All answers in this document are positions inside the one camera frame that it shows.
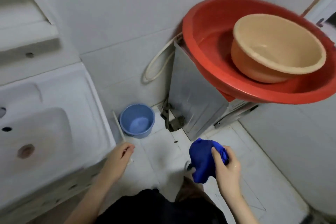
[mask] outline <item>blue bucket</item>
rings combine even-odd
[[[121,113],[119,123],[122,130],[136,138],[147,137],[155,122],[153,110],[144,104],[134,104],[126,107]]]

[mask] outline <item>blue rag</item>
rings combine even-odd
[[[228,154],[223,146],[216,141],[197,139],[189,149],[191,165],[196,168],[192,174],[195,183],[206,183],[209,176],[216,178],[215,161],[211,154],[212,147],[219,152],[224,165],[229,163]]]

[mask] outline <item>red basin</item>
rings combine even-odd
[[[230,55],[232,29],[241,17],[273,14],[305,27],[324,45],[325,65],[310,74],[283,83],[265,84],[243,75]],[[260,0],[205,0],[183,19],[183,37],[191,58],[202,75],[219,91],[257,103],[307,104],[336,92],[336,51],[334,43],[314,24],[276,5]]]

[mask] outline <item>beige basin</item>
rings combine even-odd
[[[312,73],[326,61],[326,51],[312,33],[275,15],[244,16],[235,24],[233,35],[234,64],[259,82],[283,82]]]

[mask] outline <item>white sink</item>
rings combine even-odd
[[[0,208],[91,166],[115,146],[82,63],[0,86]]]

